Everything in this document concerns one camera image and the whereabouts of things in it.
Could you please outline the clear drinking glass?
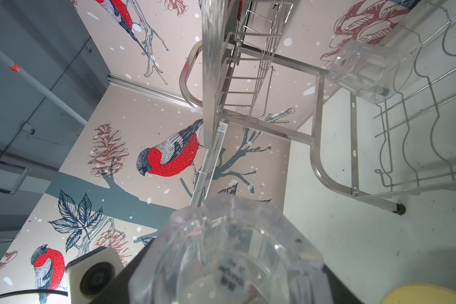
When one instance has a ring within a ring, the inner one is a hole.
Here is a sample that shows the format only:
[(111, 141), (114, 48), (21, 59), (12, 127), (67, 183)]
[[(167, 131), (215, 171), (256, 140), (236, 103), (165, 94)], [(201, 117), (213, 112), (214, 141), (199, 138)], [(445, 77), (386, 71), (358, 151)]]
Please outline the clear drinking glass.
[(221, 194), (168, 218), (129, 281), (129, 301), (332, 303), (323, 268), (280, 209)]
[(329, 79), (353, 95), (378, 104), (395, 94), (393, 80), (397, 69), (396, 51), (350, 40), (333, 60)]

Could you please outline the yellow plate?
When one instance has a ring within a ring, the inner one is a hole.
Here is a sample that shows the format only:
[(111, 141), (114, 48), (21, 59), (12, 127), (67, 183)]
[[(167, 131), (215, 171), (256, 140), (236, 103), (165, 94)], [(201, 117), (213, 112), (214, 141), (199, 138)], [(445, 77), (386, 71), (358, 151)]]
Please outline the yellow plate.
[(428, 283), (405, 284), (389, 291), (381, 304), (456, 304), (456, 291)]

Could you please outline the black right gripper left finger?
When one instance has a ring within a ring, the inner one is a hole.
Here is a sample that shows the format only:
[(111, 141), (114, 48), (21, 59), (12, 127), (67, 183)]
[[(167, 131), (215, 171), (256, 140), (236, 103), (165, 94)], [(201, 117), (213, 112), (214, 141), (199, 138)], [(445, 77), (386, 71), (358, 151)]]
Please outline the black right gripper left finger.
[(91, 304), (129, 304), (129, 281), (155, 239), (133, 258), (127, 267), (91, 302)]

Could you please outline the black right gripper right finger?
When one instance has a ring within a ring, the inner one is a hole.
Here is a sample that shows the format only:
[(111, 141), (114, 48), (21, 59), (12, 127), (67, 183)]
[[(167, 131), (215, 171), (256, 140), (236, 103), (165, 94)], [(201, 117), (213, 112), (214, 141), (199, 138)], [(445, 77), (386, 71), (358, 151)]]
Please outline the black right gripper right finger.
[(325, 265), (322, 271), (326, 274), (334, 303), (362, 304), (362, 302), (343, 284), (343, 282)]

